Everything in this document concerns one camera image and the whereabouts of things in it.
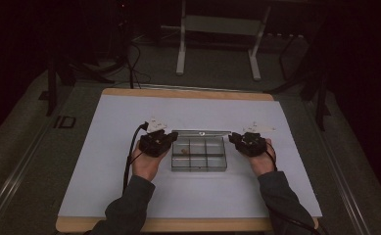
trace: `white table leg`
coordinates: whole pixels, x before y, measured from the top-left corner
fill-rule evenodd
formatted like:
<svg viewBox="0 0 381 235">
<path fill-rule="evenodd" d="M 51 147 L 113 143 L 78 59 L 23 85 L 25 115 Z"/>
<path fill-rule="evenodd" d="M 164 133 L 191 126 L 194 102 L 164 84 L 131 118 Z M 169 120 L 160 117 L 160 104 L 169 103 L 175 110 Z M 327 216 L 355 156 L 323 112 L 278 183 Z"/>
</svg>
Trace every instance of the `white table leg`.
<svg viewBox="0 0 381 235">
<path fill-rule="evenodd" d="M 261 80 L 260 69 L 258 67 L 258 61 L 257 61 L 257 52 L 258 52 L 258 48 L 260 47 L 261 39 L 263 37 L 263 31 L 265 30 L 266 21 L 269 16 L 269 12 L 270 12 L 270 6 L 266 8 L 265 13 L 263 14 L 263 18 L 261 21 L 260 28 L 258 29 L 257 40 L 255 42 L 254 47 L 248 50 L 249 61 L 251 63 L 252 76 L 255 81 Z"/>
<path fill-rule="evenodd" d="M 185 44 L 185 33 L 186 33 L 186 1 L 181 1 L 181 28 L 180 28 L 180 48 L 178 49 L 178 60 L 177 60 L 177 70 L 175 73 L 177 75 L 184 74 L 184 63 L 186 60 L 186 44 Z"/>
</svg>

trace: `wire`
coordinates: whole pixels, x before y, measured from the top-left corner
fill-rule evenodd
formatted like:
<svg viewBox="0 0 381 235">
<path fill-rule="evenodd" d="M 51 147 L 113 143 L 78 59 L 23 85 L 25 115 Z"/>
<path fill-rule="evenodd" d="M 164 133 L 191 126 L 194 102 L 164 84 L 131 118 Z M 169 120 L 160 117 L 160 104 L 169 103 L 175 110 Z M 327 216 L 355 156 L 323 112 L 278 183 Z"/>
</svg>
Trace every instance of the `wire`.
<svg viewBox="0 0 381 235">
<path fill-rule="evenodd" d="M 321 229 L 324 231 L 324 233 L 328 235 L 327 229 L 325 228 L 325 226 L 322 224 L 322 222 L 319 219 L 318 219 L 318 224 L 321 227 Z"/>
<path fill-rule="evenodd" d="M 144 154 L 145 151 L 148 150 L 148 148 L 150 148 L 150 145 L 148 145 L 147 148 L 145 148 L 145 150 L 143 150 L 143 151 L 142 151 L 137 157 L 135 157 L 129 164 L 132 165 L 132 163 L 134 163 L 134 161 L 135 161 L 136 159 L 138 159 L 138 157 L 140 157 L 142 154 Z"/>
<path fill-rule="evenodd" d="M 51 235 L 57 235 L 57 234 L 59 234 L 59 231 L 55 230 Z"/>
<path fill-rule="evenodd" d="M 293 223 L 293 224 L 295 224 L 295 225 L 297 225 L 297 226 L 299 226 L 299 227 L 302 227 L 302 228 L 308 230 L 309 232 L 311 232 L 312 234 L 315 234 L 315 235 L 321 235 L 321 234 L 318 232 L 318 230 L 316 230 L 315 228 L 309 226 L 308 224 L 303 223 L 303 222 L 301 222 L 301 221 L 299 221 L 299 220 L 296 220 L 296 219 L 294 219 L 294 218 L 291 218 L 291 217 L 289 217 L 289 216 L 286 215 L 286 214 L 283 214 L 283 213 L 281 213 L 281 212 L 278 212 L 278 211 L 276 211 L 275 209 L 271 208 L 269 205 L 266 205 L 266 206 L 267 206 L 267 208 L 268 208 L 273 214 L 275 214 L 276 216 L 280 217 L 281 219 L 283 219 L 283 220 L 285 220 L 285 221 L 288 221 L 288 222 L 290 222 L 290 223 Z"/>
<path fill-rule="evenodd" d="M 273 146 L 269 143 L 266 142 L 266 145 L 268 145 L 272 151 L 273 151 L 273 155 L 275 156 L 275 158 L 272 157 L 272 155 L 269 153 L 268 150 L 265 150 L 265 153 L 270 157 L 270 159 L 272 160 L 272 163 L 273 163 L 273 171 L 278 171 L 278 168 L 276 167 L 276 152 L 275 152 L 275 149 L 273 148 Z"/>
<path fill-rule="evenodd" d="M 144 72 L 140 72 L 140 71 L 138 71 L 138 70 L 134 70 L 133 71 L 134 72 L 134 77 L 135 77 L 135 80 L 136 80 L 136 82 L 138 83 L 138 85 L 139 85 L 139 87 L 141 88 L 141 83 L 149 83 L 149 82 L 151 82 L 151 80 L 152 80 L 152 77 L 151 77 L 151 75 L 149 75 L 149 74 L 146 74 L 146 73 L 144 73 Z M 143 76 L 146 76 L 147 77 L 147 80 L 144 80 L 144 81 L 140 81 L 139 80 L 139 77 L 138 77 L 138 75 L 137 74 L 140 74 L 140 75 L 143 75 Z M 114 83 L 112 86 L 110 86 L 111 88 L 114 88 L 114 87 L 118 87 L 119 85 L 123 85 L 123 84 L 125 84 L 125 83 L 128 83 L 129 82 L 129 80 L 123 80 L 123 81 L 117 81 L 116 83 Z"/>
<path fill-rule="evenodd" d="M 137 74 L 141 74 L 141 75 L 144 75 L 146 77 L 148 77 L 148 80 L 144 81 L 144 82 L 150 82 L 152 77 L 149 75 L 149 74 L 146 74 L 146 73 L 143 73 L 143 72 L 140 72 L 138 70 L 135 69 L 136 65 L 138 64 L 138 61 L 141 57 L 141 50 L 139 49 L 139 47 L 137 45 L 135 45 L 134 43 L 131 43 L 130 44 L 132 47 L 134 47 L 137 51 L 138 51 L 138 56 L 137 58 L 135 59 L 133 65 L 131 64 L 131 62 L 129 61 L 129 59 L 127 58 L 126 62 L 127 62 L 127 65 L 128 65 L 128 69 L 129 69 L 129 86 L 131 88 L 133 88 L 133 81 L 135 80 L 136 83 L 138 84 L 138 87 L 141 89 L 141 82 L 140 80 L 138 79 L 138 75 Z"/>
<path fill-rule="evenodd" d="M 129 147 L 129 154 L 128 154 L 128 157 L 126 157 L 125 171 L 123 172 L 122 193 L 125 191 L 126 185 L 128 184 L 129 169 L 131 167 L 132 162 L 135 161 L 143 153 L 143 152 L 141 152 L 141 154 L 139 154 L 137 157 L 135 157 L 135 159 L 131 160 L 131 158 L 132 158 L 132 150 L 133 150 L 134 145 L 135 145 L 135 139 L 137 137 L 137 134 L 138 134 L 139 130 L 140 129 L 144 129 L 145 130 L 145 129 L 147 129 L 147 127 L 148 127 L 148 122 L 145 122 L 144 124 L 141 124 L 135 130 L 134 136 L 132 137 L 131 146 Z"/>
</svg>

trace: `white table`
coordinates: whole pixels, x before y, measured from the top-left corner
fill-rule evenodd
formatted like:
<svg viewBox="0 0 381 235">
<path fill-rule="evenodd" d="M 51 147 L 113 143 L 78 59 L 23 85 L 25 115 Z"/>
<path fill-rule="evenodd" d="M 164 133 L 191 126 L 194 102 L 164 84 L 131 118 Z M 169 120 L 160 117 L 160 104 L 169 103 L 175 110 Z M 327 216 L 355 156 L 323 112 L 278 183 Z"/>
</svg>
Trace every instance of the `white table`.
<svg viewBox="0 0 381 235">
<path fill-rule="evenodd" d="M 103 92 L 89 128 L 59 212 L 59 231 L 87 231 L 104 218 L 108 203 L 121 195 L 132 134 L 151 116 L 171 129 L 242 132 L 253 121 L 271 125 L 276 130 L 263 136 L 274 140 L 278 168 L 285 171 L 311 216 L 321 216 L 288 123 L 270 95 L 112 88 Z M 157 189 L 143 232 L 271 229 L 258 181 L 248 162 L 225 139 L 225 172 L 172 172 L 166 156 L 153 181 Z"/>
</svg>

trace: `hand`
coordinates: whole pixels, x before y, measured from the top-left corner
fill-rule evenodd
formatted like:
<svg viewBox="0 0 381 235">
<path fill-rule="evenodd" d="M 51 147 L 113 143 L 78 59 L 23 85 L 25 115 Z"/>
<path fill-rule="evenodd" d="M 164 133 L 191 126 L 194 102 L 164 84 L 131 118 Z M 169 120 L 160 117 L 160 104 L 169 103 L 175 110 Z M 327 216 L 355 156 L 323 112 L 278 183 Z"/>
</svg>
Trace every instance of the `hand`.
<svg viewBox="0 0 381 235">
<path fill-rule="evenodd" d="M 275 151 L 272 148 L 272 141 L 270 139 L 265 139 L 266 141 L 266 150 L 270 155 L 276 160 Z M 256 176 L 275 171 L 273 162 L 267 153 L 262 153 L 256 157 L 247 157 L 249 163 L 251 164 L 252 171 Z"/>
<path fill-rule="evenodd" d="M 139 141 L 135 145 L 135 149 L 132 152 L 132 174 L 140 176 L 152 181 L 156 177 L 157 171 L 159 169 L 159 164 L 162 161 L 163 157 L 166 156 L 168 150 L 162 153 L 157 158 L 150 157 L 141 152 L 138 148 Z"/>
</svg>

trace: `gray sleeve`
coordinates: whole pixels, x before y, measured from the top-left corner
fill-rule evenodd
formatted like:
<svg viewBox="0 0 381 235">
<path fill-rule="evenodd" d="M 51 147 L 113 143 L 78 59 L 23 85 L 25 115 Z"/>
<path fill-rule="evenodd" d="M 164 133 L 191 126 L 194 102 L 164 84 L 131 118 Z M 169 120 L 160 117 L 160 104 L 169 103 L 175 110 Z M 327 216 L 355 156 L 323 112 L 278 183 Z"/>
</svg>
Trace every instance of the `gray sleeve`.
<svg viewBox="0 0 381 235">
<path fill-rule="evenodd" d="M 90 234 L 139 234 L 154 190 L 150 181 L 132 175 L 122 197 L 111 202 L 105 210 L 107 219 L 99 221 Z"/>
<path fill-rule="evenodd" d="M 309 212 L 300 204 L 297 195 L 291 190 L 285 173 L 274 171 L 258 177 L 261 186 L 261 195 L 266 205 L 274 211 L 300 221 L 310 227 L 314 222 Z M 276 235 L 311 234 L 310 231 L 292 222 L 288 222 L 270 211 L 272 227 Z"/>
</svg>

